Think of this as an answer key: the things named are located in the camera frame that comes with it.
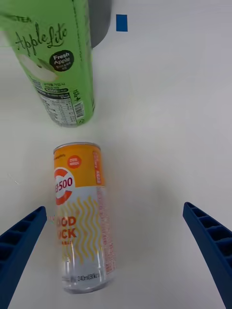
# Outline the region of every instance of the white table surface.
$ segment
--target white table surface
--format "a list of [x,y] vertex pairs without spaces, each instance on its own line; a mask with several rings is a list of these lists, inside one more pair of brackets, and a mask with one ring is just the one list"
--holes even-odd
[[65,293],[48,222],[9,309],[223,309],[182,210],[190,201],[232,229],[231,1],[115,0],[93,61],[94,117],[61,128],[0,48],[0,234],[40,205],[53,215],[53,149],[93,141],[117,257],[113,284]]

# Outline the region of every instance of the green plastic bottle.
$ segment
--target green plastic bottle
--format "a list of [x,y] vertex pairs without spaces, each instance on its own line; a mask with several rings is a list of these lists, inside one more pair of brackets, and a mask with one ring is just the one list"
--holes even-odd
[[73,127],[93,115],[87,0],[3,0],[0,24],[47,112]]

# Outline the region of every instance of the orange sticker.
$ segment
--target orange sticker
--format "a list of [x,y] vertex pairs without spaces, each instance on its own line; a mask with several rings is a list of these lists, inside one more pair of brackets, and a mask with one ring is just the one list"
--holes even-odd
[[68,159],[68,166],[71,169],[77,169],[79,168],[81,165],[81,158],[77,155],[72,155],[69,159]]

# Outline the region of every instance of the orange wavy lines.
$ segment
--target orange wavy lines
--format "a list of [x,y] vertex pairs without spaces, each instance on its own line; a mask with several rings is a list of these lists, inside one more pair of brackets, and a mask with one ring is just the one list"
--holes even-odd
[[86,252],[86,249],[85,249],[85,241],[86,241],[86,238],[87,238],[87,231],[83,227],[83,218],[84,218],[84,215],[85,215],[85,209],[84,209],[83,205],[81,204],[80,198],[77,199],[77,203],[82,210],[82,214],[81,214],[81,217],[80,217],[80,227],[81,227],[81,230],[83,231],[83,239],[82,239],[82,242],[81,242],[81,249],[82,249],[84,255],[86,257],[88,257],[88,253]]
[[94,252],[92,251],[91,249],[91,246],[90,246],[90,243],[91,241],[93,240],[93,231],[92,229],[90,228],[90,226],[88,225],[88,219],[90,217],[90,207],[88,205],[88,203],[86,203],[86,201],[83,202],[85,207],[87,208],[87,216],[86,216],[86,227],[88,229],[88,232],[89,232],[89,238],[88,238],[88,241],[87,241],[87,249],[90,253],[90,255],[92,256],[92,261],[94,261]]
[[94,200],[93,201],[94,202],[94,204],[95,204],[95,206],[96,206],[96,208],[97,208],[97,218],[96,218],[96,223],[97,223],[97,226],[98,226],[98,228],[99,228],[99,230],[100,230],[100,233],[99,233],[99,238],[98,238],[98,247],[99,247],[99,249],[101,250],[102,249],[102,227],[100,226],[100,223],[99,223],[99,219],[100,219],[100,216],[99,216],[99,205],[98,205],[98,203]]
[[93,218],[96,218],[96,212],[95,212],[95,207],[93,206],[93,203],[92,203],[92,200],[91,200],[91,196],[88,197],[88,201],[89,201],[89,203],[90,203],[90,205],[91,205],[91,207],[92,207],[92,209],[93,209],[93,213],[92,213],[92,216],[91,216],[91,226],[93,227],[94,232],[95,232],[95,233],[94,233],[94,239],[93,239],[93,250],[94,250],[94,252],[97,254],[98,250],[97,250],[97,248],[96,248],[95,243],[96,243],[96,239],[97,239],[97,237],[98,237],[98,230],[97,230],[97,228],[95,227],[94,221],[93,221]]
[[[74,209],[76,209],[76,212],[80,213],[80,211],[77,208],[75,203],[72,203],[72,206],[74,207]],[[76,223],[77,239],[75,240],[74,249],[75,249],[76,254],[80,258],[80,263],[83,264],[84,259],[83,259],[83,256],[82,256],[80,250],[79,250],[79,248],[80,248],[80,240],[81,240],[81,231],[80,231],[80,229],[78,227],[79,220],[80,220],[80,216],[78,215],[77,216],[77,223]]]
[[[67,205],[67,208],[69,210],[69,215],[71,215],[73,217],[73,210],[71,208],[70,202],[67,202],[66,205]],[[70,242],[70,243],[68,245],[66,245],[66,247],[67,247],[67,250],[69,251],[70,256],[72,257],[72,261],[73,261],[73,259],[75,258],[75,256],[73,255],[73,244],[72,244],[73,239],[69,239],[68,242]]]

